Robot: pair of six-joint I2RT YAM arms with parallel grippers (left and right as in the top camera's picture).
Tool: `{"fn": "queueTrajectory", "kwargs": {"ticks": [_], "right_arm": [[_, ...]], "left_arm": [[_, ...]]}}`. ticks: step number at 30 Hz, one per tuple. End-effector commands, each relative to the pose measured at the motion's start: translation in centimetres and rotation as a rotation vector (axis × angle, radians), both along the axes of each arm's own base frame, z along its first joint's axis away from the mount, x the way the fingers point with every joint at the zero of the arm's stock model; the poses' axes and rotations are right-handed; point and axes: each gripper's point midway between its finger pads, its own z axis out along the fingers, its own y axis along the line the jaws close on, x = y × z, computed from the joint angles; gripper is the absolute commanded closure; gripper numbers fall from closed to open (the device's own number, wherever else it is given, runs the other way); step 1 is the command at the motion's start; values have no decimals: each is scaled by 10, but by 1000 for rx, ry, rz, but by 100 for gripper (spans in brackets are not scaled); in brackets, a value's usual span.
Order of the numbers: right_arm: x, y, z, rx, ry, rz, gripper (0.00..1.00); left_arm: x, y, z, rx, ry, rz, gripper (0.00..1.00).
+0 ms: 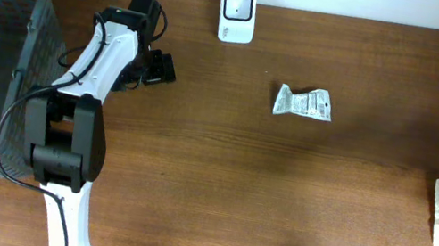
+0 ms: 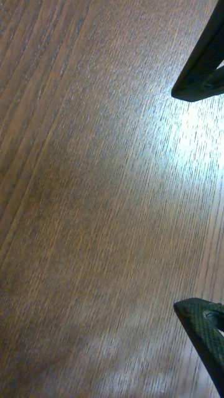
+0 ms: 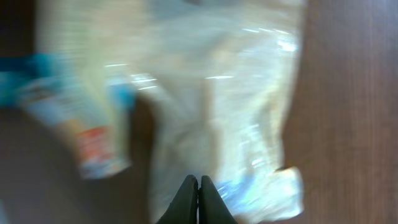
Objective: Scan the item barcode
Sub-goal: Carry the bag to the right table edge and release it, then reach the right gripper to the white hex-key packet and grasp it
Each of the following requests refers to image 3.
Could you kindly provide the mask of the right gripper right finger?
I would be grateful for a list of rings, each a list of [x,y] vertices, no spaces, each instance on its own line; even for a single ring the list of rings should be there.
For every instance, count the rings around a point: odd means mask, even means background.
[[[238,224],[207,175],[201,177],[198,211],[199,224]]]

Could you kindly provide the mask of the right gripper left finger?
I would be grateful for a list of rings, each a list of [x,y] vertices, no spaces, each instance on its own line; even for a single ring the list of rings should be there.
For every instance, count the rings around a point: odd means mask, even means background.
[[[156,224],[196,224],[197,210],[198,181],[194,175],[188,175]]]

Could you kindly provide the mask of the beige PanTree snack pouch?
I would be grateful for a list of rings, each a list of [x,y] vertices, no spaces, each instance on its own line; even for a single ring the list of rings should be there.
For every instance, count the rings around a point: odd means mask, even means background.
[[[300,172],[285,167],[282,131],[300,56],[305,1],[152,1],[141,86],[159,129],[150,219],[187,175],[207,175],[244,223],[303,212]]]

